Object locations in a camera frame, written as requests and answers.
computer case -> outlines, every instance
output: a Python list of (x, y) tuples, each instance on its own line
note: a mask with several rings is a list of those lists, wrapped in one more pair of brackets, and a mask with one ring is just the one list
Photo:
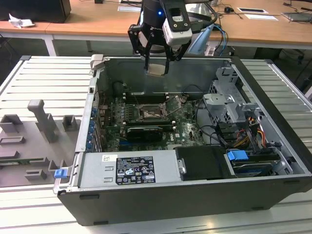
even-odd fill
[(0, 20), (9, 20), (9, 14), (18, 19), (64, 23), (71, 11), (69, 0), (2, 0)]

table leg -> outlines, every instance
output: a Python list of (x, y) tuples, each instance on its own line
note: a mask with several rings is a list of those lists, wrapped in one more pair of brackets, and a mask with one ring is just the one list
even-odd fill
[(89, 40), (86, 40), (86, 43), (87, 43), (87, 50), (88, 50), (88, 52), (93, 52), (93, 49), (91, 47), (91, 42)]
[(54, 47), (53, 37), (51, 35), (46, 35), (46, 37), (44, 37), (44, 42), (45, 42), (45, 45), (46, 45), (47, 50), (49, 52), (49, 56), (58, 56), (59, 55), (57, 49)]

black plastic cover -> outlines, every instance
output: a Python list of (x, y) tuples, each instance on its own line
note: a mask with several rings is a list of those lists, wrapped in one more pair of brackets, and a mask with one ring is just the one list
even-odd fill
[(220, 146), (177, 147), (175, 153), (185, 163), (186, 174), (181, 175), (184, 181), (231, 177)]

blue latch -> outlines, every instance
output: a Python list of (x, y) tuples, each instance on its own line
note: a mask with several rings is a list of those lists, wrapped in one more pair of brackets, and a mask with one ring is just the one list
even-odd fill
[(66, 179), (67, 178), (68, 169), (57, 169), (54, 172), (55, 179)]
[(229, 160), (248, 160), (248, 155), (244, 150), (231, 150), (227, 153)]

white paper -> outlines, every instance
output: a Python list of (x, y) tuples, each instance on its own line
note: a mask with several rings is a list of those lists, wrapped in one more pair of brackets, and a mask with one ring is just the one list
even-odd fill
[(10, 16), (9, 22), (14, 27), (22, 28), (22, 27), (35, 26), (35, 24), (30, 19), (18, 19), (18, 18), (15, 18), (14, 16), (11, 16), (11, 14), (9, 14), (9, 16)]
[(118, 155), (102, 155), (102, 162), (116, 162)]
[(274, 16), (266, 16), (266, 15), (250, 15), (245, 14), (245, 16), (250, 20), (278, 20)]

